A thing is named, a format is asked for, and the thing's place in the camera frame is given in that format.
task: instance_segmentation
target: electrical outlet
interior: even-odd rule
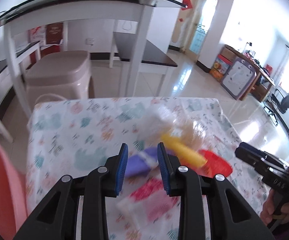
[[[86,39],[86,44],[87,45],[94,45],[94,38],[88,38],[88,39]]]

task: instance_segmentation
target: floral tablecloth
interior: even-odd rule
[[[146,148],[148,145],[139,138],[139,121],[146,109],[156,103],[165,104],[174,112],[184,109],[189,116],[200,119],[210,138],[204,147],[231,164],[233,173],[228,180],[260,214],[268,188],[251,166],[235,157],[241,140],[223,115],[219,102],[211,98],[99,98],[37,105],[31,118],[28,145],[28,213],[63,175],[86,176],[104,165],[108,157],[117,155],[122,143],[128,144],[129,156]],[[117,202],[147,179],[125,179],[118,198],[106,198],[111,240],[177,239],[179,205],[140,230],[132,228],[116,208]]]

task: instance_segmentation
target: hand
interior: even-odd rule
[[[273,203],[274,190],[271,189],[269,192],[269,197],[264,202],[260,218],[262,222],[267,226],[272,221],[272,214],[274,213],[274,203]],[[286,217],[282,220],[281,224],[286,224],[289,222],[289,203],[284,204],[281,207],[281,213],[286,214]]]

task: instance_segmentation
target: pink package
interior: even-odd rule
[[[139,230],[167,213],[179,201],[169,197],[161,179],[150,178],[143,186],[117,204],[117,208]]]

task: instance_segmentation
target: red diamond decoration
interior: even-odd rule
[[[183,2],[185,5],[187,5],[187,8],[181,8],[182,11],[184,10],[188,10],[188,9],[192,9],[192,4],[190,0],[183,0]]]

